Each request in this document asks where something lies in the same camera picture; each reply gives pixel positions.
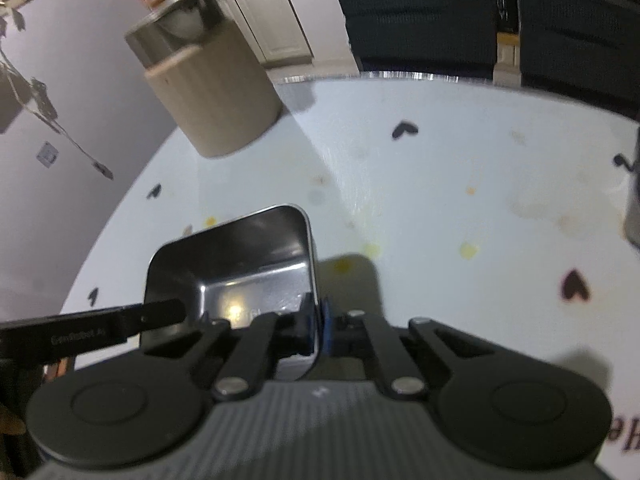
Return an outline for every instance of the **metal bolt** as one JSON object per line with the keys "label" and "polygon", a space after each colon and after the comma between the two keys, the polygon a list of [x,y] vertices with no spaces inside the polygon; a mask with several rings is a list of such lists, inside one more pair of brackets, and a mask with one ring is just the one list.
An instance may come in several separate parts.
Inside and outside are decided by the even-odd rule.
{"label": "metal bolt", "polygon": [[417,377],[398,377],[391,383],[396,394],[415,395],[424,389],[424,382]]}
{"label": "metal bolt", "polygon": [[249,383],[242,377],[224,377],[216,383],[216,390],[223,395],[241,394],[249,388]]}
{"label": "metal bolt", "polygon": [[416,325],[422,325],[423,323],[428,323],[428,322],[430,322],[430,321],[431,321],[431,318],[430,318],[430,317],[421,317],[421,316],[418,316],[418,317],[412,317],[412,318],[411,318],[411,322],[412,322],[412,323],[414,323],[414,324],[416,324]]}

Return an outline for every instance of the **cylindrical container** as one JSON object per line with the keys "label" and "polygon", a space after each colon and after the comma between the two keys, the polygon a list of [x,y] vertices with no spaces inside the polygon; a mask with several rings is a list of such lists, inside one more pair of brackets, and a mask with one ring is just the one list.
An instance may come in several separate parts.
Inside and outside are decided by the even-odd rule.
{"label": "cylindrical container", "polygon": [[234,152],[278,118],[271,81],[215,0],[167,0],[125,38],[200,155]]}

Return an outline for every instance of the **chair backrest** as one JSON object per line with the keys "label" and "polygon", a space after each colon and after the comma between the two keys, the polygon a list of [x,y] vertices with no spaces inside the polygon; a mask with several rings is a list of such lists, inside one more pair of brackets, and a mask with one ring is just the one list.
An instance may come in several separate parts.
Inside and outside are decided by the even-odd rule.
{"label": "chair backrest", "polygon": [[627,0],[520,0],[520,71],[528,86],[635,116],[640,6]]}
{"label": "chair backrest", "polygon": [[496,0],[339,0],[354,56],[411,67],[496,62]]}

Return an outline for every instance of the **white table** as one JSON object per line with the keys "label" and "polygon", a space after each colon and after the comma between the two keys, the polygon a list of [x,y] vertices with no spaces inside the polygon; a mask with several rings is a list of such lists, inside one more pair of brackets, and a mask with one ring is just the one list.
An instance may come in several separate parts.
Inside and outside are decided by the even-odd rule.
{"label": "white table", "polygon": [[[590,376],[625,419],[600,464],[638,480],[640,451],[623,448],[640,415],[640,261],[622,234],[629,177],[611,163],[619,152],[633,158],[638,125],[444,80],[324,80],[278,92],[290,114],[233,155],[203,159],[179,130],[171,135],[98,238],[63,312],[89,309],[96,286],[95,308],[141,301],[152,255],[189,225],[295,203],[311,220],[321,293],[344,309],[381,304],[393,324],[433,317]],[[419,133],[393,140],[401,120]],[[156,184],[160,195],[147,199]],[[590,288],[586,303],[559,295],[574,268]]]}

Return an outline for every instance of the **ribbed gray surface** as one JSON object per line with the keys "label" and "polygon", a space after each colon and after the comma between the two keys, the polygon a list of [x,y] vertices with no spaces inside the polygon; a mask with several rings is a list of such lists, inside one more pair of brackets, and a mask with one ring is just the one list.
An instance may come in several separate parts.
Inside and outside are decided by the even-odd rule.
{"label": "ribbed gray surface", "polygon": [[82,472],[50,462],[33,480],[605,480],[589,463],[542,473],[467,456],[417,403],[381,396],[369,381],[270,382],[222,404],[184,446],[147,465]]}

